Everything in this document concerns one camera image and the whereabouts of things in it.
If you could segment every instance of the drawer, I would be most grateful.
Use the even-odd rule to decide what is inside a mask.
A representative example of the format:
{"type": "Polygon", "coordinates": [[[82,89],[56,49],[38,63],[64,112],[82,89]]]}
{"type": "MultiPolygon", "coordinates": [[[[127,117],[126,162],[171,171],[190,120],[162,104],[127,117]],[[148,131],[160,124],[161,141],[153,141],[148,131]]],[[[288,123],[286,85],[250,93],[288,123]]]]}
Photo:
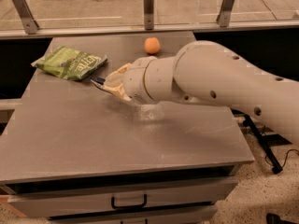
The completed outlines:
{"type": "Polygon", "coordinates": [[[214,205],[194,206],[133,214],[58,219],[49,221],[49,224],[197,224],[212,219],[216,212],[217,207],[214,205]]]}
{"type": "Polygon", "coordinates": [[[233,176],[202,178],[106,187],[93,191],[81,190],[80,195],[62,193],[14,195],[8,201],[28,217],[57,217],[185,203],[214,203],[225,199],[236,183],[237,180],[233,176]]]}

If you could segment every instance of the drawer handle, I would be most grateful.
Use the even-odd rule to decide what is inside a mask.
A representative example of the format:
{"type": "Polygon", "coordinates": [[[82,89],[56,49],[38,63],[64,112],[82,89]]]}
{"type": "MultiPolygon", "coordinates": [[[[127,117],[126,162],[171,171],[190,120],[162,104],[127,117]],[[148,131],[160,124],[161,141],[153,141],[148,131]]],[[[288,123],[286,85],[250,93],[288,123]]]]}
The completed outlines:
{"type": "Polygon", "coordinates": [[[144,220],[144,224],[148,224],[148,220],[147,219],[144,220]]]}
{"type": "Polygon", "coordinates": [[[125,209],[135,209],[135,208],[142,208],[144,207],[148,202],[148,196],[147,194],[143,195],[143,203],[138,205],[125,205],[125,206],[117,206],[115,204],[115,198],[111,198],[111,206],[114,210],[125,210],[125,209]]]}

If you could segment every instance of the black handle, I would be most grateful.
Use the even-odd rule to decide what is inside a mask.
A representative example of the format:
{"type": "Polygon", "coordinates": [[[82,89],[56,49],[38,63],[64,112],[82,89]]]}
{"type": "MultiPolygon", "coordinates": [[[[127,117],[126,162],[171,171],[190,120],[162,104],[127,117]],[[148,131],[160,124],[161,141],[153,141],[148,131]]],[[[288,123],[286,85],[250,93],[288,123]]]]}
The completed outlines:
{"type": "Polygon", "coordinates": [[[148,224],[148,220],[145,219],[145,220],[144,220],[144,223],[145,223],[145,224],[148,224]]]}
{"type": "Polygon", "coordinates": [[[253,123],[253,121],[251,120],[250,116],[244,115],[244,118],[245,118],[245,121],[243,122],[244,126],[250,126],[253,134],[257,137],[257,139],[259,141],[259,144],[263,148],[263,151],[268,156],[269,160],[272,162],[272,164],[273,164],[272,172],[274,174],[280,173],[282,171],[282,167],[279,164],[279,162],[278,162],[277,158],[275,157],[275,155],[273,154],[270,146],[268,146],[268,144],[264,141],[261,133],[256,128],[256,126],[253,123]]]}
{"type": "Polygon", "coordinates": [[[143,195],[143,203],[142,204],[138,204],[138,205],[125,205],[125,206],[117,206],[115,204],[115,198],[112,197],[111,198],[111,206],[114,210],[126,210],[126,209],[139,209],[144,207],[148,202],[148,196],[147,194],[143,195]]]}

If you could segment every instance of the metal post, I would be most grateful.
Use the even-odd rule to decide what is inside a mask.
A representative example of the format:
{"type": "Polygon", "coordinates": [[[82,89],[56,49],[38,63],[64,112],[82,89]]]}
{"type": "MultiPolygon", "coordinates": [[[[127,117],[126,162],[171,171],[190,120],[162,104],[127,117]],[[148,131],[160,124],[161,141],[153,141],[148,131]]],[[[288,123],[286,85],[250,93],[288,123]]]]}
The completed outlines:
{"type": "Polygon", "coordinates": [[[12,0],[21,18],[26,34],[36,34],[39,26],[35,21],[26,0],[12,0]]]}
{"type": "Polygon", "coordinates": [[[153,0],[143,0],[144,28],[152,30],[154,27],[154,5],[153,0]]]}
{"type": "Polygon", "coordinates": [[[220,27],[227,27],[230,23],[231,13],[235,0],[223,0],[220,15],[217,18],[217,23],[220,27]]]}

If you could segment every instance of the floor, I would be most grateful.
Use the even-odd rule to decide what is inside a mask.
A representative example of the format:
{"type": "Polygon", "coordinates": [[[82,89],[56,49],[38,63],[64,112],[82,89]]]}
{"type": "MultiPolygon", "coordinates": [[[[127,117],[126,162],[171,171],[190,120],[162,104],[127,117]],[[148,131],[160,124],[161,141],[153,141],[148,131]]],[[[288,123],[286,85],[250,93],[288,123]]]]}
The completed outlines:
{"type": "MultiPolygon", "coordinates": [[[[142,0],[27,0],[41,28],[140,25],[142,0]]],[[[221,0],[155,0],[156,23],[215,22],[221,0]]],[[[0,29],[21,29],[11,0],[0,0],[0,29]]],[[[299,0],[236,0],[232,21],[298,19],[299,0]]],[[[218,213],[211,224],[265,224],[268,212],[299,223],[299,160],[290,153],[284,171],[273,175],[256,138],[244,130],[256,162],[244,165],[239,184],[225,201],[217,202],[218,213]]],[[[273,147],[280,163],[290,148],[273,147]]],[[[20,218],[0,204],[0,224],[44,224],[43,218],[20,218]]]]}
{"type": "MultiPolygon", "coordinates": [[[[40,28],[140,26],[143,0],[26,0],[40,28]]],[[[222,0],[155,0],[156,24],[215,23],[222,0]]],[[[0,30],[22,29],[11,0],[0,0],[0,30]]],[[[298,19],[299,0],[235,0],[231,21],[298,19]]]]}

